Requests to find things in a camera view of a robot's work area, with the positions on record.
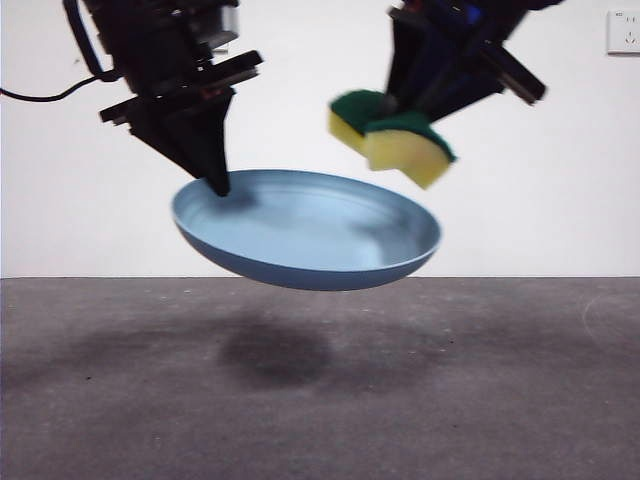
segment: white electrical socket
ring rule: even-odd
[[[640,53],[640,10],[611,10],[608,23],[609,53]]]

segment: sponge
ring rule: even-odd
[[[384,95],[358,90],[343,95],[331,103],[329,131],[358,153],[364,155],[365,128],[376,119]]]
[[[379,118],[383,100],[384,94],[367,90],[338,98],[331,104],[329,130],[365,156],[372,170],[396,168],[427,188],[455,156],[421,112]]]

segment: cable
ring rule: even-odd
[[[58,95],[52,95],[50,97],[32,97],[29,95],[20,95],[19,93],[13,93],[13,92],[10,92],[9,90],[5,90],[4,88],[0,88],[0,93],[2,95],[6,95],[7,97],[13,98],[15,100],[22,100],[23,102],[57,102],[58,100],[62,100],[63,98],[68,97],[79,88],[84,87],[85,85],[88,85],[91,82],[95,82],[96,80],[98,80],[97,77],[87,78],[85,80],[82,80],[81,82],[76,83],[75,85],[68,88],[64,92]]]

